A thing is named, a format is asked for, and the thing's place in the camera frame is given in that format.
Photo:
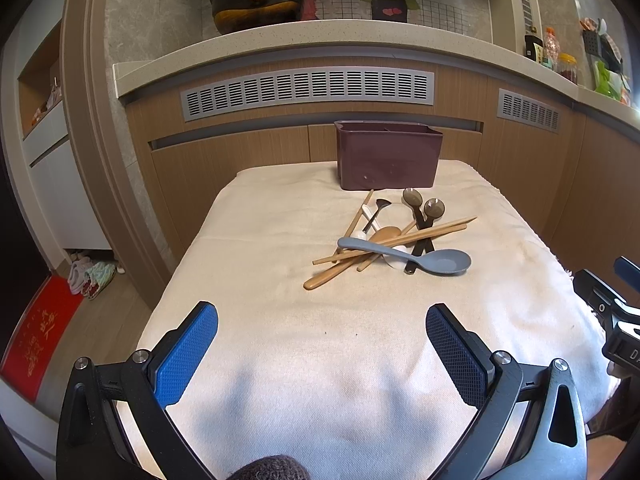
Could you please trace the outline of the black wok with food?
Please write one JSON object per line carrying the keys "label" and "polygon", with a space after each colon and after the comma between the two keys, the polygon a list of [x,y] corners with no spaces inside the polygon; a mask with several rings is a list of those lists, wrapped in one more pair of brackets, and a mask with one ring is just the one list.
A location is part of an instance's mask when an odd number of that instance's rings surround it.
{"label": "black wok with food", "polygon": [[256,27],[298,22],[304,0],[209,0],[221,35]]}

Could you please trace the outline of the green items on counter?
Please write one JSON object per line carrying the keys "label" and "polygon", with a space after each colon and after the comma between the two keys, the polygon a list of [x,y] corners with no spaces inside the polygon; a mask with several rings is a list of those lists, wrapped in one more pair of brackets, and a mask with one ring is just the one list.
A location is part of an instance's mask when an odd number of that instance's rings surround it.
{"label": "green items on counter", "polygon": [[594,91],[627,106],[631,104],[628,80],[624,75],[608,70],[602,60],[593,62]]}

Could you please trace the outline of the dark sauce bottle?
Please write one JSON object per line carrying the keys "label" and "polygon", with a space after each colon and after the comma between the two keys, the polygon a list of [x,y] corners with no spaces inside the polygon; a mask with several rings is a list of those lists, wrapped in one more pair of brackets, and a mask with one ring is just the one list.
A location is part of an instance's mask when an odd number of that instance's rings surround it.
{"label": "dark sauce bottle", "polygon": [[544,43],[537,35],[534,25],[525,27],[524,54],[526,58],[541,64],[544,57]]}

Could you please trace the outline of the yellow lid jar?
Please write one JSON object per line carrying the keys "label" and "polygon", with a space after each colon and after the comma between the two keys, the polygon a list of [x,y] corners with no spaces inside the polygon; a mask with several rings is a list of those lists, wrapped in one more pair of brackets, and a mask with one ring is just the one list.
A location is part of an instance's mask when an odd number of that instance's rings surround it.
{"label": "yellow lid jar", "polygon": [[558,55],[556,71],[573,84],[578,83],[578,65],[573,55],[561,52]]}

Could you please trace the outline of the grey silicone spoon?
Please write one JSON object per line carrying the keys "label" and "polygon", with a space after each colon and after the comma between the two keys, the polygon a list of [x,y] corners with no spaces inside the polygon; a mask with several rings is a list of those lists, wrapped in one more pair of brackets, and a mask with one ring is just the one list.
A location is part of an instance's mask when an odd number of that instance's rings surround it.
{"label": "grey silicone spoon", "polygon": [[360,250],[360,252],[373,252],[382,256],[390,256],[415,263],[423,271],[435,275],[460,275],[472,264],[471,257],[462,250],[437,249],[423,256],[414,256],[411,252],[401,252],[393,247],[360,240],[355,237],[341,237],[337,246],[343,249]]}

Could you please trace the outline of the long grey vent grille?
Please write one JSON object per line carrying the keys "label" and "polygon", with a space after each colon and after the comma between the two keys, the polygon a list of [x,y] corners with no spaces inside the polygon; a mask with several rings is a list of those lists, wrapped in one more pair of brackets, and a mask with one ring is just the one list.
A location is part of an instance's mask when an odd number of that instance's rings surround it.
{"label": "long grey vent grille", "polygon": [[320,66],[246,75],[180,93],[186,122],[288,104],[390,102],[432,106],[435,74],[372,66]]}

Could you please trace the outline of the small grey vent grille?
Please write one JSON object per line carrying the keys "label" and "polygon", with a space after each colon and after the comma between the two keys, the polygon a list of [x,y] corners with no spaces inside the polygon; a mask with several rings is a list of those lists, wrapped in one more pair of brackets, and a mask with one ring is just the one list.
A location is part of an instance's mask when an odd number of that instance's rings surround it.
{"label": "small grey vent grille", "polygon": [[498,91],[497,117],[552,132],[560,125],[556,108],[503,88]]}

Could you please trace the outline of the black utensil rack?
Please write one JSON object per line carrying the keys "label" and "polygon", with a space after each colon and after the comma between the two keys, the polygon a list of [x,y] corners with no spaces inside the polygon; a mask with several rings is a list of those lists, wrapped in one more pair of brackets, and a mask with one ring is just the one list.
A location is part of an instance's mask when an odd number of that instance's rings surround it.
{"label": "black utensil rack", "polygon": [[604,18],[581,18],[582,41],[588,55],[601,60],[605,67],[614,73],[623,73],[623,57],[620,48],[608,34],[608,25]]}

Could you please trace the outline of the small white ball-end scoop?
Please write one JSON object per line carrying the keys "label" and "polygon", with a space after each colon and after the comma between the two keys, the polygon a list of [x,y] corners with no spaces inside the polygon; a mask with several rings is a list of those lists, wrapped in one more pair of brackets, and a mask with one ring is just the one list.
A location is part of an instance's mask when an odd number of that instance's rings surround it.
{"label": "small white ball-end scoop", "polygon": [[375,210],[370,209],[367,204],[362,205],[360,210],[363,218],[365,218],[367,222],[360,230],[356,230],[354,232],[354,237],[360,238],[360,240],[364,240],[369,232],[375,229],[375,222],[380,212],[389,207],[391,204],[392,202],[390,200],[386,200],[386,198],[378,198],[375,201]]}

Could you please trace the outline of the wooden spoon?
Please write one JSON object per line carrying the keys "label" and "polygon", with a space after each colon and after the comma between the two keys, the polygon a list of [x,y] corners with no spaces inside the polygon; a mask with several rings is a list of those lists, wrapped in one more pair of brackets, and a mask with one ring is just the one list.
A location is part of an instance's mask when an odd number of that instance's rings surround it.
{"label": "wooden spoon", "polygon": [[[389,240],[390,238],[399,236],[401,233],[401,229],[397,226],[384,226],[384,228],[380,229],[378,232],[375,232],[370,238],[369,242],[381,243],[383,240]],[[335,263],[328,270],[322,271],[319,274],[315,275],[313,278],[310,278],[303,284],[303,288],[306,290],[314,290],[328,281],[333,280],[340,275],[344,271],[346,271],[350,266],[353,266],[355,263],[362,263],[367,259],[367,256],[359,256],[350,259],[341,260],[338,263]]]}

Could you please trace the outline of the orange cap plastic bottle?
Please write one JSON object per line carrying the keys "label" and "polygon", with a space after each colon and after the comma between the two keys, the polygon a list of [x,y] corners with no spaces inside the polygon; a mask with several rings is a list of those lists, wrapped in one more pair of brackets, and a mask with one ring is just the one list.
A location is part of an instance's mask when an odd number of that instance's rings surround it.
{"label": "orange cap plastic bottle", "polygon": [[556,70],[559,53],[560,45],[558,38],[555,36],[554,28],[547,27],[544,31],[544,57],[542,58],[542,64],[550,68],[550,70]]}

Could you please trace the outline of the maroon plastic utensil holder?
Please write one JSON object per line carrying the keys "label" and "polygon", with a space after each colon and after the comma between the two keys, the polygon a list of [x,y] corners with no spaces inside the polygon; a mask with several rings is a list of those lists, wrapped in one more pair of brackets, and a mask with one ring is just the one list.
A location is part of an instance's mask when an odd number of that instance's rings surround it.
{"label": "maroon plastic utensil holder", "polygon": [[345,191],[430,188],[442,133],[420,122],[341,120],[334,124],[337,175]]}

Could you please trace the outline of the cream table cloth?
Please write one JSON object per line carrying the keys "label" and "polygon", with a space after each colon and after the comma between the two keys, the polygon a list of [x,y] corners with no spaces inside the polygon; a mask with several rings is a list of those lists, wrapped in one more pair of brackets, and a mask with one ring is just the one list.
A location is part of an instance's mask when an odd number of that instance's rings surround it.
{"label": "cream table cloth", "polygon": [[139,341],[154,347],[202,300],[216,307],[218,334],[168,410],[214,476],[284,454],[315,479],[428,477],[474,414],[425,333],[439,302],[492,350],[565,360],[585,418],[603,408],[617,386],[604,335],[555,255],[464,162],[441,162],[431,194],[447,220],[470,219],[438,240],[471,256],[465,274],[376,262],[311,291],[363,199],[335,165],[247,169],[218,194]]}

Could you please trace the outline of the slippers on floor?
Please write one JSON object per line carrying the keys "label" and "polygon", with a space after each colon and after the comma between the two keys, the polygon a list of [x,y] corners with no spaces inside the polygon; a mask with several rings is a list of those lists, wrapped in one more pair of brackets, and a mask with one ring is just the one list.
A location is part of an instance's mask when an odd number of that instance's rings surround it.
{"label": "slippers on floor", "polygon": [[116,275],[125,269],[116,261],[92,260],[88,256],[75,259],[70,265],[67,285],[72,295],[93,300],[107,288]]}

